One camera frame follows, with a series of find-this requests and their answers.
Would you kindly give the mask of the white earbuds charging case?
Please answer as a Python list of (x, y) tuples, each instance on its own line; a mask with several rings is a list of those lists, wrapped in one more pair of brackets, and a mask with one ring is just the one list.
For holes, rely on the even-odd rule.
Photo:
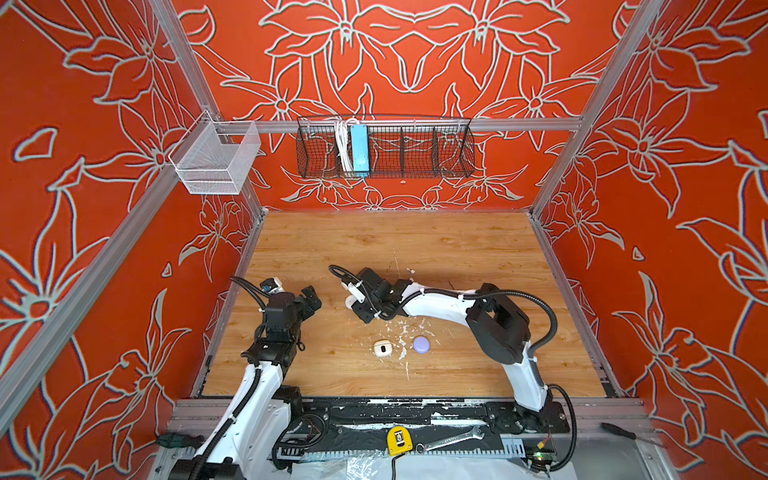
[(349, 294), (345, 299), (345, 306), (347, 309), (352, 310), (358, 302), (359, 300), (354, 294)]

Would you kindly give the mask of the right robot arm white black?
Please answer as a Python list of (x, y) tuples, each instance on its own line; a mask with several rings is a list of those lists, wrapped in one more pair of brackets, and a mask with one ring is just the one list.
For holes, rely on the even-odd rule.
[[(569, 410), (568, 450), (560, 460), (544, 459), (539, 453), (527, 454), (525, 465), (532, 472), (549, 475), (570, 463), (578, 440), (573, 402), (563, 387), (543, 381), (536, 357), (536, 351), (553, 340), (558, 331), (557, 316), (545, 301), (491, 283), (476, 290), (460, 291), (428, 287), (407, 279), (391, 283), (370, 268), (357, 274), (338, 265), (331, 265), (328, 270), (349, 293), (347, 308), (366, 324), (376, 319), (423, 316), (467, 327), (482, 352), (503, 367), (513, 390), (514, 405), (522, 417), (540, 420), (542, 412), (553, 403), (552, 392), (559, 392)], [(538, 306), (546, 314), (549, 329), (539, 340), (531, 340), (530, 319), (514, 302), (516, 298)]]

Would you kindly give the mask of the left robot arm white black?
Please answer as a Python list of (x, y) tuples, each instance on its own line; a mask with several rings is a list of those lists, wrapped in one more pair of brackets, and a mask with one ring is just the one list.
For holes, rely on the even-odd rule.
[(243, 277), (231, 282), (259, 305), (262, 320), (251, 346), (241, 353), (246, 368), (213, 432), (206, 437), (162, 435), (163, 447), (194, 448), (190, 458), (174, 462), (166, 479), (288, 479), (300, 456), (324, 436), (325, 421), (306, 414), (301, 393), (283, 384), (298, 352), (305, 349), (302, 324), (322, 308), (313, 286), (287, 292), (277, 278), (255, 285)]

